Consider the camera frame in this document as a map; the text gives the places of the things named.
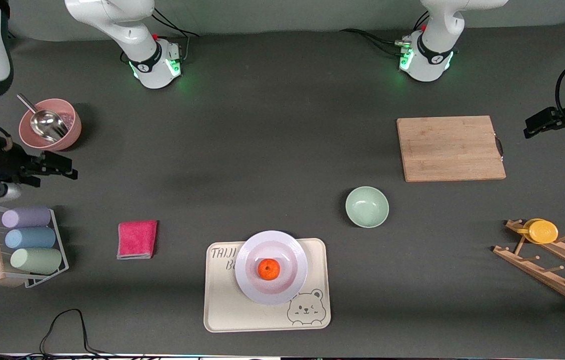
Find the yellow cup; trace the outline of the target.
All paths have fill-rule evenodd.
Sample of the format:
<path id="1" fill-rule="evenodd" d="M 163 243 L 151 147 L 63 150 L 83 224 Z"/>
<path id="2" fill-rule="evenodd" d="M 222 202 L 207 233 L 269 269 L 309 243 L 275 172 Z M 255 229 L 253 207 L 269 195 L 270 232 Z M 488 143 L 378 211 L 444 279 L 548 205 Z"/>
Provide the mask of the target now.
<path id="1" fill-rule="evenodd" d="M 525 222 L 521 228 L 514 230 L 532 244 L 543 245 L 557 241 L 559 230 L 547 219 L 534 218 Z"/>

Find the purple cup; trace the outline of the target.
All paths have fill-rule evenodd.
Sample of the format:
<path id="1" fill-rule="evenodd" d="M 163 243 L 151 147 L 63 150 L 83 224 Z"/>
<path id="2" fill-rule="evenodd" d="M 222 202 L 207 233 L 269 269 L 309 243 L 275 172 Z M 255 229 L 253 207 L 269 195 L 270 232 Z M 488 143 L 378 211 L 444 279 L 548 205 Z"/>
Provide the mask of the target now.
<path id="1" fill-rule="evenodd" d="M 1 222 L 9 229 L 47 227 L 51 221 L 50 209 L 44 206 L 17 207 L 2 214 Z"/>

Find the pink bowl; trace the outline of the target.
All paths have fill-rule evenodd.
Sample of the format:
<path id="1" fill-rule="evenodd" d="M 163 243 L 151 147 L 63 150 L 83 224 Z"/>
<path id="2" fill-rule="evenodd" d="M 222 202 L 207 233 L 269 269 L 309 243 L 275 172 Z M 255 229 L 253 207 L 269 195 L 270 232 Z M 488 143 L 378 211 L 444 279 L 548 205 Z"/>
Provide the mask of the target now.
<path id="1" fill-rule="evenodd" d="M 61 116 L 68 127 L 68 133 L 57 142 L 51 143 L 40 135 L 36 134 L 31 128 L 30 121 L 33 112 L 27 111 L 20 119 L 18 134 L 20 140 L 27 146 L 44 151 L 59 152 L 68 150 L 81 136 L 82 123 L 81 117 L 74 106 L 66 100 L 60 98 L 50 98 L 35 104 L 38 109 L 49 109 Z"/>

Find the green cup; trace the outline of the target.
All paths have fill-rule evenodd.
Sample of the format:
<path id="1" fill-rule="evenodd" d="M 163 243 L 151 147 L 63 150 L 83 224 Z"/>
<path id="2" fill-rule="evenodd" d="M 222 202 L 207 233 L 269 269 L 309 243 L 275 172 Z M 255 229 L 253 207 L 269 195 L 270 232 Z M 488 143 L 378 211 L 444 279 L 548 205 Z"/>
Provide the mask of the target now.
<path id="1" fill-rule="evenodd" d="M 41 275 L 53 274 L 62 262 L 61 251 L 55 248 L 20 248 L 10 257 L 13 268 Z"/>

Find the blue cup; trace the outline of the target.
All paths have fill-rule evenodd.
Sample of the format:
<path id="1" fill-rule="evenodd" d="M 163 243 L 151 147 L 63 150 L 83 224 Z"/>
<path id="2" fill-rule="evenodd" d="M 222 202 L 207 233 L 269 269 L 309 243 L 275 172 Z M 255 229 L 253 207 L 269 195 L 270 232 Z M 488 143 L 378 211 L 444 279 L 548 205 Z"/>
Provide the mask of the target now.
<path id="1" fill-rule="evenodd" d="M 13 228 L 4 237 L 10 249 L 43 248 L 50 249 L 56 244 L 56 231 L 49 227 Z"/>

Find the metal scoop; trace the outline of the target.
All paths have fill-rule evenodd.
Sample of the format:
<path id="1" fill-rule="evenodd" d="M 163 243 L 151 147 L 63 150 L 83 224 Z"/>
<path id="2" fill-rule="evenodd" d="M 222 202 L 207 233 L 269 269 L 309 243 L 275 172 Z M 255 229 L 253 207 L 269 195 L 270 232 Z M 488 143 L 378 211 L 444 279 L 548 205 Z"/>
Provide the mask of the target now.
<path id="1" fill-rule="evenodd" d="M 60 114 L 49 109 L 36 107 L 22 93 L 17 93 L 16 96 L 32 112 L 29 125 L 38 136 L 53 144 L 67 135 L 69 128 Z"/>

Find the beige bear print tray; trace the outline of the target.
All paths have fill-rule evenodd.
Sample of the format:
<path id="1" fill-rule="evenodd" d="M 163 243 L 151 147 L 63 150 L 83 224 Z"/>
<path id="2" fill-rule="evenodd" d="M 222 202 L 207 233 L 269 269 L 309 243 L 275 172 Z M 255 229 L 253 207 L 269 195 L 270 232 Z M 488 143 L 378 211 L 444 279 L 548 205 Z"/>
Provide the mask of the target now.
<path id="1" fill-rule="evenodd" d="M 297 296 L 278 305 L 259 304 L 240 289 L 233 267 L 243 241 L 211 244 L 205 258 L 205 328 L 212 333 L 326 328 L 331 321 L 327 248 L 319 238 L 298 241 L 308 275 Z"/>

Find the pale green bowl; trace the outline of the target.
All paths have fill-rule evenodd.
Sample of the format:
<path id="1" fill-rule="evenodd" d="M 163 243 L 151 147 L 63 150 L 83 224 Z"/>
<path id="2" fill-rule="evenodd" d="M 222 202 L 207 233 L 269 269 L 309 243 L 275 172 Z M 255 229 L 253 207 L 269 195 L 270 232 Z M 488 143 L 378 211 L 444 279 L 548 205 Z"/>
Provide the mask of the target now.
<path id="1" fill-rule="evenodd" d="M 385 223 L 390 205 L 385 194 L 371 186 L 356 187 L 345 199 L 345 212 L 353 224 L 371 229 Z"/>

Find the orange fruit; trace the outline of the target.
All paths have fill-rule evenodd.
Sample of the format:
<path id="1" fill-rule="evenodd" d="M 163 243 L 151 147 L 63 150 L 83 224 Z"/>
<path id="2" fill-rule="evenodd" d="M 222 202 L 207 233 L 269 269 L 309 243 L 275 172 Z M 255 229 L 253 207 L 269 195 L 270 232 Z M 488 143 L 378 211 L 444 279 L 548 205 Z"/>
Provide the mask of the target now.
<path id="1" fill-rule="evenodd" d="M 276 259 L 262 259 L 257 265 L 257 275 L 264 281 L 276 280 L 280 274 L 281 265 Z"/>

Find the white round plate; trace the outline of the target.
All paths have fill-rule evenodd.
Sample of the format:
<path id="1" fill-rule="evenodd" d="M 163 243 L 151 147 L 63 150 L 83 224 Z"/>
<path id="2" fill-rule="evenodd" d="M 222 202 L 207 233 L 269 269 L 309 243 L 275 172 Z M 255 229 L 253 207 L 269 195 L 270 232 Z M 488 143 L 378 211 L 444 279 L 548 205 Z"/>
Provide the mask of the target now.
<path id="1" fill-rule="evenodd" d="M 263 259 L 278 260 L 281 268 L 276 280 L 262 280 L 257 266 Z M 276 306 L 291 301 L 308 276 L 308 258 L 301 244 L 291 235 L 267 230 L 252 235 L 239 249 L 234 265 L 237 284 L 245 296 L 260 305 Z"/>

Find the pink folded cloth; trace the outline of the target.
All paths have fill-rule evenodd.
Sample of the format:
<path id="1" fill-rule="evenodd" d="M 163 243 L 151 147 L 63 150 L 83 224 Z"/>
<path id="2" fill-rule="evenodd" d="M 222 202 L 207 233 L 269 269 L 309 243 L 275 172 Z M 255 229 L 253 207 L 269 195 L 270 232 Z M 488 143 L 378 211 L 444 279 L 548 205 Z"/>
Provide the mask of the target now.
<path id="1" fill-rule="evenodd" d="M 118 224 L 118 260 L 152 259 L 155 252 L 159 221 L 156 219 Z"/>

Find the wooden cutting board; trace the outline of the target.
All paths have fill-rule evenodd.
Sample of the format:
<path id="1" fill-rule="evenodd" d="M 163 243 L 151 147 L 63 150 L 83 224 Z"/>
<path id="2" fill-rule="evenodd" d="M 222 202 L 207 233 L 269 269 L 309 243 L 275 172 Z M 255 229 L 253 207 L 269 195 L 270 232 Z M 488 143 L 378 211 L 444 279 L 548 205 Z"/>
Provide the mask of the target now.
<path id="1" fill-rule="evenodd" d="M 488 115 L 396 120 L 404 180 L 504 180 L 502 144 Z"/>

